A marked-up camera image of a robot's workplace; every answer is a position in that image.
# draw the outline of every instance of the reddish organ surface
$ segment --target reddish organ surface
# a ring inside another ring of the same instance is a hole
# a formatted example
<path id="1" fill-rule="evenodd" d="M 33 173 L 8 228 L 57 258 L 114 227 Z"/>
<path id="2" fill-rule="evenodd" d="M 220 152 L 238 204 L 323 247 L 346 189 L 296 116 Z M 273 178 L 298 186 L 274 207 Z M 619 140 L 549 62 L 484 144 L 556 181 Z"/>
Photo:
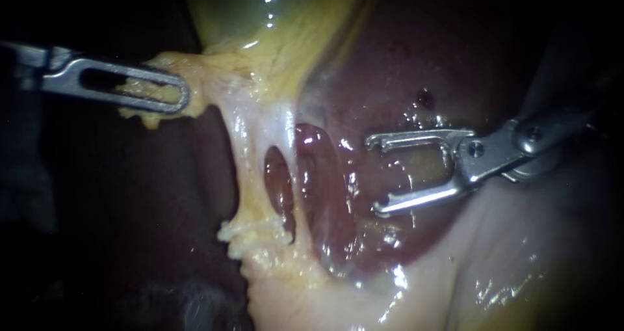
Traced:
<path id="1" fill-rule="evenodd" d="M 521 30 L 487 0 L 379 0 L 340 68 L 321 68 L 309 80 L 296 132 L 300 195 L 330 273 L 361 278 L 407 264 L 448 230 L 464 201 L 391 220 L 371 211 L 388 192 L 444 181 L 452 165 L 439 150 L 380 155 L 366 152 L 363 140 L 373 132 L 497 127 L 520 106 L 536 63 Z"/>

